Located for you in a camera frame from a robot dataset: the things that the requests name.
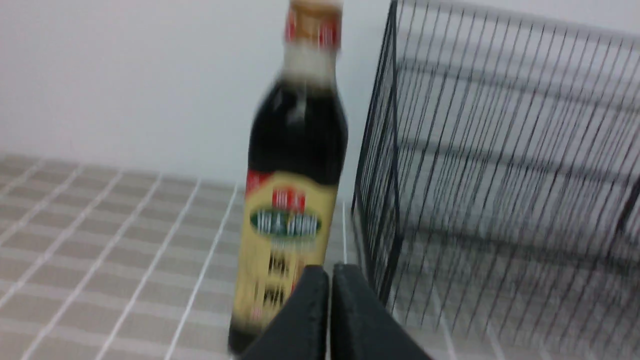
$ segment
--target beige tile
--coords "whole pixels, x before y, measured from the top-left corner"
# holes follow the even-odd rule
[[[60,184],[45,183],[43,181],[38,181],[34,179],[27,179],[21,184],[21,186],[25,188],[36,189],[36,190],[40,190],[41,192],[47,192],[47,193],[52,192],[59,185]]]
[[[42,265],[40,269],[33,274],[29,282],[31,284],[53,286],[55,288],[72,289],[80,283],[83,277],[84,272],[79,270]]]
[[[111,252],[107,255],[105,261],[109,263],[116,263],[132,268],[148,268],[154,259],[152,254],[144,254],[140,251],[127,250],[121,247],[113,247]]]
[[[167,344],[171,342],[178,322],[152,315],[130,313],[122,323],[117,336]]]
[[[87,188],[69,188],[66,190],[67,193],[72,195],[89,197],[91,199],[96,198],[102,190],[97,189],[87,189]]]
[[[134,206],[135,208],[142,200],[142,197],[132,197],[128,195],[110,192],[109,195],[107,195],[104,198],[104,200],[108,202],[114,202],[116,204],[125,204],[125,205]]]
[[[42,170],[51,172],[64,172],[70,173],[77,168],[77,164],[70,161],[63,160],[47,160],[42,165]]]
[[[67,192],[62,192],[51,201],[52,204],[63,204],[77,208],[85,208],[93,199],[90,197],[82,197]]]
[[[156,177],[156,174],[150,173],[125,172],[120,179],[120,184],[138,188],[150,188],[156,181]]]
[[[77,218],[78,215],[80,215],[80,213],[83,210],[84,208],[81,208],[79,206],[70,206],[70,205],[65,205],[60,203],[54,204],[51,202],[42,209],[42,211],[56,213],[56,214],[70,215],[70,216],[73,216],[74,218]]]
[[[20,220],[29,209],[0,203],[0,220]]]
[[[227,197],[231,197],[231,194],[234,192],[234,187],[229,186],[227,184],[220,184],[214,181],[203,181],[200,184],[200,189],[198,191],[198,195],[202,195],[204,197],[216,198],[221,195],[226,195]]]
[[[147,194],[148,188],[137,188],[129,185],[124,185],[122,184],[122,180],[120,180],[120,182],[118,182],[118,184],[113,187],[113,190],[111,192],[121,195],[127,195],[130,197],[143,198]]]
[[[93,234],[115,235],[120,226],[121,224],[114,222],[86,218],[82,223],[80,223],[77,229]]]
[[[93,359],[100,351],[97,347],[83,345],[59,338],[46,337],[33,352],[31,360],[80,360]]]
[[[170,245],[166,248],[164,254],[169,258],[192,260],[198,262],[201,261],[204,263],[207,259],[207,256],[209,255],[209,252]]]
[[[32,335],[0,331],[0,349],[2,349],[3,359],[20,359],[32,341]]]
[[[203,227],[206,229],[218,229],[220,227],[220,220],[221,219],[208,218],[190,213],[182,219],[182,225]]]
[[[100,245],[67,240],[58,247],[55,254],[77,259],[97,259],[103,249]]]
[[[194,208],[215,209],[218,211],[225,211],[227,209],[228,204],[229,204],[229,199],[226,199],[226,198],[211,199],[211,198],[200,195],[193,198],[193,202],[191,203],[191,206],[193,206]]]
[[[176,202],[178,204],[185,204],[187,200],[189,200],[189,194],[156,191],[152,198],[158,201]]]
[[[106,211],[109,213],[129,215],[136,209],[136,206],[132,204],[122,204],[119,202],[113,202],[104,199],[100,201],[100,204],[98,204],[95,209],[97,211]]]
[[[156,209],[162,211],[170,211],[172,213],[179,213],[184,209],[184,203],[181,202],[166,202],[156,199],[150,199],[147,203],[149,209]]]
[[[131,226],[142,227],[144,229],[161,231],[164,233],[168,233],[169,230],[173,227],[175,222],[165,222],[161,220],[154,220],[149,218],[137,218]]]
[[[96,272],[84,287],[86,291],[93,291],[113,297],[130,299],[136,291],[139,280],[122,276]]]
[[[16,186],[9,193],[7,193],[7,196],[40,201],[44,199],[47,194],[48,193],[43,190],[28,188],[26,186]]]
[[[67,241],[75,241],[79,243],[89,243],[93,245],[106,246],[112,237],[109,235],[92,234],[86,231],[76,231],[69,236]]]
[[[60,318],[58,325],[75,327],[95,334],[109,334],[116,325],[120,314],[121,310],[108,309],[83,302],[73,302]]]
[[[210,264],[205,277],[212,280],[236,282],[237,268]]]
[[[162,179],[161,186],[164,185],[180,185],[193,189],[196,185],[196,179],[182,177],[178,175],[167,175]]]
[[[68,178],[68,175],[58,174],[55,172],[48,172],[44,170],[39,170],[31,176],[31,179],[33,180],[43,181],[45,183],[52,183],[52,184],[61,184],[67,178]]]
[[[166,231],[145,229],[144,227],[140,226],[130,226],[124,233],[124,237],[133,240],[145,241],[148,243],[162,243],[164,242],[166,234]]]
[[[163,256],[160,261],[158,261],[156,270],[171,274],[197,277],[200,274],[203,264],[204,263],[199,261],[188,261]]]
[[[198,292],[193,301],[193,309],[210,313],[230,314],[234,306],[234,296],[228,293],[210,291]]]
[[[94,179],[88,176],[78,176],[71,182],[73,188],[86,188],[92,190],[102,190],[109,184],[108,180]]]
[[[184,247],[193,250],[209,251],[213,238],[198,238],[183,234],[176,234],[171,239],[171,246]]]
[[[149,281],[142,288],[138,299],[140,301],[186,307],[190,296],[191,292],[185,291],[184,288]]]
[[[163,181],[160,186],[158,186],[158,191],[162,193],[190,195],[193,191],[193,187],[193,184],[166,183]]]
[[[75,216],[51,213],[49,211],[39,211],[31,222],[38,225],[57,227],[58,229],[66,229],[76,219]]]
[[[126,352],[124,350],[107,350],[102,360],[163,360],[163,357],[152,355],[136,354],[134,352]]]
[[[155,255],[162,244],[147,243],[145,241],[122,238],[118,241],[118,247],[138,251],[143,254]]]
[[[152,208],[144,208],[142,209],[142,211],[140,211],[140,218],[174,223],[178,218],[179,213],[179,211],[165,211]]]
[[[91,179],[98,180],[111,180],[118,174],[118,171],[113,168],[108,167],[96,167],[96,166],[87,166],[82,171],[83,177],[89,177]]]
[[[236,236],[238,236],[242,230],[242,223],[242,218],[233,219],[229,217],[227,222],[225,223],[225,233],[234,233],[236,234]]]
[[[216,254],[227,254],[237,256],[240,253],[240,241],[227,242],[220,241],[216,245]]]
[[[0,318],[45,324],[61,305],[61,300],[16,293],[0,307]]]
[[[25,169],[22,167],[0,163],[0,175],[2,176],[18,177],[24,172]]]
[[[28,261],[0,258],[0,279],[16,281],[31,266]]]
[[[20,249],[35,252],[44,252],[49,246],[56,241],[50,236],[42,236],[38,234],[27,233],[26,231],[18,231],[13,234],[2,246],[12,249]]]
[[[187,322],[178,339],[178,347],[225,353],[227,351],[227,335],[226,328]]]

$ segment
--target red label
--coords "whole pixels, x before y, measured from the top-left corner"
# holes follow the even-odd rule
[[[271,177],[270,172],[259,172],[249,169],[246,173],[246,194],[251,195],[256,189]]]
[[[324,22],[320,25],[320,31],[318,31],[318,44],[321,47],[338,47],[338,41],[340,40],[340,27],[336,22]]]
[[[273,189],[271,204],[274,208],[303,212],[305,210],[305,193],[294,188]]]
[[[320,48],[338,49],[340,47],[341,18],[327,15],[314,17],[304,11],[289,9],[285,26],[286,42],[304,39],[317,44]]]

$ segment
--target bottle cap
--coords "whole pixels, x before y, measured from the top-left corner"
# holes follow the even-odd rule
[[[328,0],[291,0],[285,40],[340,49],[342,6]]]

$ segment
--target metal wire basket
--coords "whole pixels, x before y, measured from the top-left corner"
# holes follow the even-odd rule
[[[463,336],[638,354],[639,65],[630,36],[392,2],[353,199],[384,305]]]

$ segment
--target soy sauce bottle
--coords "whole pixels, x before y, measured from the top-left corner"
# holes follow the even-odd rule
[[[324,263],[348,137],[335,79],[341,22],[340,5],[291,0],[284,66],[250,137],[228,335],[235,354],[279,312],[304,266]]]

